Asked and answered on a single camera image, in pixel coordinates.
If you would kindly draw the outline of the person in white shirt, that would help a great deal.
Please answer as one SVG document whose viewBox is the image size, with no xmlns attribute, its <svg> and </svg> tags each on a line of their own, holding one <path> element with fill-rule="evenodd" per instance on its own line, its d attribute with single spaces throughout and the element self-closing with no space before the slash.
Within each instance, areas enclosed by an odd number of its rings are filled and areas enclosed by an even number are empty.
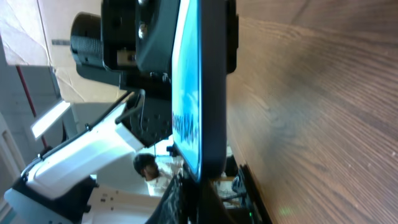
<svg viewBox="0 0 398 224">
<path fill-rule="evenodd" d="M 136 172 L 144 178 L 152 197 L 161 197 L 167 190 L 173 177 L 183 171 L 183 159 L 177 157 L 172 162 L 156 161 L 153 154 L 137 154 L 133 159 Z"/>
</svg>

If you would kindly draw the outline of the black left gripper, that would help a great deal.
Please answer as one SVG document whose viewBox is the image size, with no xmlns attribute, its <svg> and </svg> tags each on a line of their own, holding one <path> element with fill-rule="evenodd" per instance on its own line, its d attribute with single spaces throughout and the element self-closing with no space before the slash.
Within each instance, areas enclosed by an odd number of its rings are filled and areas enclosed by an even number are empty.
<svg viewBox="0 0 398 224">
<path fill-rule="evenodd" d="M 171 57 L 180 0 L 103 1 L 103 65 L 133 91 L 118 122 L 145 146 L 171 135 Z"/>
</svg>

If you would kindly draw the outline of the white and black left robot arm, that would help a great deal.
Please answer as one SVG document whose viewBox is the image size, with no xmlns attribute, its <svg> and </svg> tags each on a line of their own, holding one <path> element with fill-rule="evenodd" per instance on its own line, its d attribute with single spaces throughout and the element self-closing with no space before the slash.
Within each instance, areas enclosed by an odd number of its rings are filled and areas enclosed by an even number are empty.
<svg viewBox="0 0 398 224">
<path fill-rule="evenodd" d="M 211 181 L 226 164 L 226 77 L 236 69 L 234 1 L 103 1 L 78 13 L 78 74 L 124 94 L 84 131 L 41 152 L 4 194 L 31 223 L 135 223 L 138 198 L 92 174 L 173 137 L 184 159 L 146 223 L 235 223 Z"/>
</svg>

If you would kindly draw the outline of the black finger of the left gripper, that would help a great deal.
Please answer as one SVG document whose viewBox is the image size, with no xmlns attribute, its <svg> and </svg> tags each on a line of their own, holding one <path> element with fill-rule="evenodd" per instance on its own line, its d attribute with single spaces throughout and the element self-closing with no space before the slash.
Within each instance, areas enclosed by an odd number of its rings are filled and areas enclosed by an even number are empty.
<svg viewBox="0 0 398 224">
<path fill-rule="evenodd" d="M 239 16 L 236 12 L 236 0 L 226 0 L 226 71 L 233 73 L 237 67 L 239 47 Z"/>
</svg>

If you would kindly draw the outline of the smartphone with blue screen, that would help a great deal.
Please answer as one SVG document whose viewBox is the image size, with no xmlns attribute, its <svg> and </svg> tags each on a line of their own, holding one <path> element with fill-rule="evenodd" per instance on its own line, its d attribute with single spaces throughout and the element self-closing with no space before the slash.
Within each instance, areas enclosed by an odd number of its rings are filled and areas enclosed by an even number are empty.
<svg viewBox="0 0 398 224">
<path fill-rule="evenodd" d="M 226 161 L 226 4 L 182 1 L 172 49 L 172 134 L 192 179 Z"/>
</svg>

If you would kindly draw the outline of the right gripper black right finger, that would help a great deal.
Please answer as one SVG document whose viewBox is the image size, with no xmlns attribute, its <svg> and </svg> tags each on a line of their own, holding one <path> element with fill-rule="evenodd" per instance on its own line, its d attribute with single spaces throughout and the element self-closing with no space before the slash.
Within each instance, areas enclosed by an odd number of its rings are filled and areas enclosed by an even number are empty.
<svg viewBox="0 0 398 224">
<path fill-rule="evenodd" d="M 247 164 L 239 166 L 238 175 L 232 183 L 232 190 L 238 195 L 240 208 L 245 209 L 251 219 L 249 223 L 272 224 Z"/>
</svg>

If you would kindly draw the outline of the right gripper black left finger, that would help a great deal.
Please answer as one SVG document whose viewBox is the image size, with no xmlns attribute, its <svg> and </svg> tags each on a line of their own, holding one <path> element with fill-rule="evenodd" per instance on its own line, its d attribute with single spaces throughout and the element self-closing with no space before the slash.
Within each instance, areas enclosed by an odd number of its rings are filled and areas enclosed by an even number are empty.
<svg viewBox="0 0 398 224">
<path fill-rule="evenodd" d="M 198 187 L 184 174 L 175 175 L 146 224 L 196 223 Z"/>
</svg>

